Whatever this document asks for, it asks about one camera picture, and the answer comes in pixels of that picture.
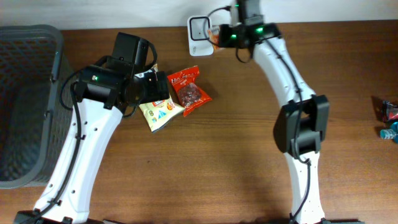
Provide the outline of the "small orange snack packet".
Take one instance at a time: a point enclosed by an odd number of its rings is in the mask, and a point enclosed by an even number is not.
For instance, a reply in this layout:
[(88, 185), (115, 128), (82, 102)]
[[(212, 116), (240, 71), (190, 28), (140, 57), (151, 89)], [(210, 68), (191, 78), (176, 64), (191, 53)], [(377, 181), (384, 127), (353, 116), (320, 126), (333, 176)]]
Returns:
[(208, 40), (210, 41), (214, 52), (222, 50), (222, 48), (219, 46), (220, 30), (220, 26), (212, 26), (211, 29), (207, 30)]

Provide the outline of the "yellow snack bag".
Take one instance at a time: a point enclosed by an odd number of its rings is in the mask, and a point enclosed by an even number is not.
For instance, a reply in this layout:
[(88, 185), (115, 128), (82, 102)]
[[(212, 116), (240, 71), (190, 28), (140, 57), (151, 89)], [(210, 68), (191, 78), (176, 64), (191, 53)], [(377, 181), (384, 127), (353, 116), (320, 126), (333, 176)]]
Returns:
[(185, 108), (173, 101), (169, 90), (169, 81), (157, 64), (149, 70), (154, 72), (145, 76), (148, 94), (140, 101), (142, 111), (150, 130), (154, 133), (163, 128), (172, 118), (182, 114)]

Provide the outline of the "red snack bag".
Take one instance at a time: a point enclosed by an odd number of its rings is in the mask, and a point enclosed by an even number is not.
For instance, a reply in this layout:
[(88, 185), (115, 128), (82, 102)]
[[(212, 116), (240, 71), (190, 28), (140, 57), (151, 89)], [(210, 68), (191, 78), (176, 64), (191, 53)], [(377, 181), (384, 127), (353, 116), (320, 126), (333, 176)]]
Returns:
[(205, 91), (195, 84), (199, 76), (200, 70), (197, 65), (167, 76), (177, 94), (180, 105), (185, 108), (184, 117), (193, 112), (195, 108), (212, 100)]

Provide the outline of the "black red snack packet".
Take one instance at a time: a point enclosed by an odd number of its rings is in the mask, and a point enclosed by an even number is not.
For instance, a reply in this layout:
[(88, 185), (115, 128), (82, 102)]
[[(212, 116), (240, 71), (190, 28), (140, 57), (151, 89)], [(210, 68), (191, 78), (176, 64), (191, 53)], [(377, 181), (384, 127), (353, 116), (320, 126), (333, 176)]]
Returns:
[(382, 102), (382, 120), (385, 123), (397, 121), (397, 105), (390, 101)]

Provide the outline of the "blue mouthwash bottle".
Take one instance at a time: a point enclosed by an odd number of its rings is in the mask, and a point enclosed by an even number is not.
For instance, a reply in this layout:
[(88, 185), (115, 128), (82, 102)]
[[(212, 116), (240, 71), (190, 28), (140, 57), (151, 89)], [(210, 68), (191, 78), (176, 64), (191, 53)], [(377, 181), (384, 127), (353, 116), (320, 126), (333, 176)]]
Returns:
[(389, 129), (380, 130), (381, 139), (391, 139), (397, 142), (397, 122), (392, 123)]

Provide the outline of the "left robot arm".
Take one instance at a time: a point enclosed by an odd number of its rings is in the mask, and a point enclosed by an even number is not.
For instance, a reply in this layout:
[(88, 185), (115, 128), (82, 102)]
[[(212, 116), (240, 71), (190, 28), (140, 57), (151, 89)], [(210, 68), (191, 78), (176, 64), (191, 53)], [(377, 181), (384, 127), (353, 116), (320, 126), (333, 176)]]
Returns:
[(32, 210), (14, 223), (86, 223), (106, 147), (128, 107), (169, 99), (167, 77), (153, 69), (154, 45), (120, 32), (113, 52), (78, 72), (70, 85), (72, 119), (55, 169)]

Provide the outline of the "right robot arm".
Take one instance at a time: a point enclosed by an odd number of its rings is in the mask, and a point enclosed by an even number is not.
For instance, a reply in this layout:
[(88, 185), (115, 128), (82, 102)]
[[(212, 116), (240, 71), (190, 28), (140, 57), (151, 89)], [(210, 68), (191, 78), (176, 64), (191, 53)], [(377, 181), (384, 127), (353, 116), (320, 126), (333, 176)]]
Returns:
[(292, 184), (290, 223), (322, 223), (318, 161), (330, 104), (305, 82), (275, 23), (265, 23), (259, 1), (233, 1), (231, 23), (220, 31), (220, 47), (247, 49), (265, 73), (280, 111), (273, 135), (287, 161)]

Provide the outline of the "grey plastic mesh basket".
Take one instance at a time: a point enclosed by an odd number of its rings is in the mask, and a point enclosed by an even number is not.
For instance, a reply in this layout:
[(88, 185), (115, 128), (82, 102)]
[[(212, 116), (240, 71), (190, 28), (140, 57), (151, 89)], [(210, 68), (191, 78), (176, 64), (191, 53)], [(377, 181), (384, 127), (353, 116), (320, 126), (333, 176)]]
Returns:
[(72, 114), (62, 86), (73, 73), (50, 25), (1, 28), (1, 188), (46, 185)]

